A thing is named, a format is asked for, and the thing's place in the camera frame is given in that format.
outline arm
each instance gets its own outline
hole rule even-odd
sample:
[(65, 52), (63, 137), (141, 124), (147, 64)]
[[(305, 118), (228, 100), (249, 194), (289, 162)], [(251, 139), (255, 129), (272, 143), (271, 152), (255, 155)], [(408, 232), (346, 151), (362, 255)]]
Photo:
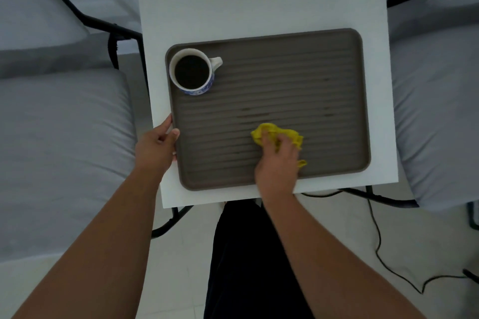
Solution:
[(321, 226), (293, 195), (298, 150), (286, 136), (281, 147), (263, 134), (263, 158), (255, 172), (272, 219), (306, 301), (316, 318), (424, 316), (389, 282)]
[(13, 319), (135, 318), (159, 183), (173, 159), (171, 116), (136, 146), (135, 168)]

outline coffee mug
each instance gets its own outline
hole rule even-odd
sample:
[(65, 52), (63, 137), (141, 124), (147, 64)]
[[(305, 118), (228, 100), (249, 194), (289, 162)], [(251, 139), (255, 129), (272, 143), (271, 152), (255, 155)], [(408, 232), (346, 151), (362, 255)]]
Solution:
[(186, 48), (171, 58), (170, 78), (185, 94), (201, 95), (211, 88), (215, 71), (222, 64), (220, 57), (208, 58), (200, 50)]

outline tabletop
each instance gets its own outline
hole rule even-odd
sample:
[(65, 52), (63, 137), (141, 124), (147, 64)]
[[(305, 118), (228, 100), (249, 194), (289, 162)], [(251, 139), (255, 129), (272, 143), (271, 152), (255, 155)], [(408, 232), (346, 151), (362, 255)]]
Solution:
[[(154, 125), (171, 111), (165, 54), (175, 44), (356, 29), (363, 42), (371, 163), (358, 173), (301, 179), (295, 193), (398, 181), (386, 0), (139, 1)], [(259, 196), (254, 185), (189, 191), (176, 163), (160, 190), (164, 208)]]

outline blue and white mug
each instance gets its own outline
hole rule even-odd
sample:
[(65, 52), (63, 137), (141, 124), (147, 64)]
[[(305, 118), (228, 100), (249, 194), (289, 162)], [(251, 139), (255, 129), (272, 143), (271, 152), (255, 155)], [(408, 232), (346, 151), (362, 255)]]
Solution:
[[(196, 88), (194, 90), (184, 88), (183, 86), (181, 86), (178, 83), (178, 81), (176, 80), (176, 76), (175, 76), (176, 64), (180, 61), (180, 59), (182, 59), (183, 57), (186, 57), (186, 56), (198, 56), (201, 59), (203, 59), (209, 67), (209, 76), (208, 76), (207, 81), (203, 84), (203, 86), (200, 86), (199, 88)], [(187, 94), (187, 95), (201, 95), (201, 94), (207, 92), (211, 88), (211, 86), (213, 84), (213, 81), (215, 80), (215, 71), (222, 64), (223, 64), (223, 60), (220, 57), (208, 58), (200, 50), (196, 50), (194, 48), (185, 48), (184, 50), (178, 51), (171, 58), (170, 68), (169, 68), (170, 78), (171, 78), (171, 81), (173, 81), (173, 83), (176, 85), (176, 87), (178, 87), (180, 90), (182, 90), (185, 94)]]

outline black pants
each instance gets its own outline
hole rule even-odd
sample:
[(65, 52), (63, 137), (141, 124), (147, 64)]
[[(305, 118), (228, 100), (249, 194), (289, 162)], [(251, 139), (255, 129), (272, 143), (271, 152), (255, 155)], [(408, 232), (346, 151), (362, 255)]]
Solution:
[(266, 211), (228, 202), (213, 243), (205, 319), (314, 318)]

